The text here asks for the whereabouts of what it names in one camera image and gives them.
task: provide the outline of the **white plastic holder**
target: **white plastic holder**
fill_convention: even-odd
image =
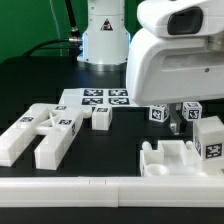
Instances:
[[[36,135],[46,135],[34,151],[36,168],[56,170],[83,120],[81,108],[34,104],[0,136],[0,165],[11,166]]]

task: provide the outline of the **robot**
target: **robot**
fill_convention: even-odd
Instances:
[[[141,106],[223,98],[222,0],[146,0],[134,36],[126,87]]]

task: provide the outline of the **white plastic part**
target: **white plastic part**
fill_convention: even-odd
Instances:
[[[145,177],[151,176],[195,176],[197,174],[196,152],[192,142],[158,141],[157,150],[149,142],[142,144],[140,171]]]
[[[184,102],[182,115],[187,121],[201,119],[202,106],[199,102]]]
[[[0,136],[0,165],[11,166],[36,136],[35,126],[48,117],[46,107],[30,108]]]
[[[82,110],[67,108],[34,151],[37,169],[56,170],[78,133]]]
[[[11,166],[36,135],[46,135],[35,153],[36,168],[56,170],[83,120],[79,108],[34,104],[0,136],[0,165]]]
[[[112,121],[112,106],[98,104],[92,114],[92,129],[107,131]]]
[[[1,178],[0,207],[224,207],[223,176]]]
[[[124,0],[88,0],[88,28],[78,61],[95,65],[127,62],[129,33],[124,26]]]
[[[97,104],[111,104],[112,107],[138,107],[129,97],[126,89],[78,88],[64,89],[59,104],[81,107],[84,118],[92,115],[92,108]]]
[[[181,37],[208,36],[224,30],[223,0],[146,0],[140,3],[137,15],[141,25],[154,35],[165,38],[173,37],[167,32],[170,16],[191,7],[202,9],[202,27],[197,34],[181,35]]]
[[[169,175],[169,169],[161,164],[150,164],[145,168],[145,176],[167,176]]]

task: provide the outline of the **white block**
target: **white block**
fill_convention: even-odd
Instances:
[[[199,102],[184,102],[182,115],[187,121],[201,119],[202,106]]]
[[[112,106],[110,104],[98,104],[92,114],[92,129],[107,131],[111,120]]]
[[[224,169],[224,125],[215,117],[197,120],[193,124],[197,167],[201,172]]]
[[[152,105],[149,107],[149,120],[164,122],[169,117],[166,105]]]

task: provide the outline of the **black surface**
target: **black surface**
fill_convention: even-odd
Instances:
[[[191,7],[172,14],[167,30],[170,35],[196,34],[203,22],[203,11],[199,7]]]
[[[66,88],[125,87],[125,72],[90,72],[70,58],[12,58],[0,65],[0,132],[34,103],[58,103]],[[222,100],[203,103],[203,116],[223,119]],[[86,119],[57,171],[36,170],[37,136],[12,168],[0,177],[138,176],[139,150],[148,140],[192,139],[191,123],[183,136],[173,136],[169,121],[148,120],[148,109],[114,108],[108,132],[92,131]],[[221,223],[224,209],[212,208],[0,208],[0,223]]]

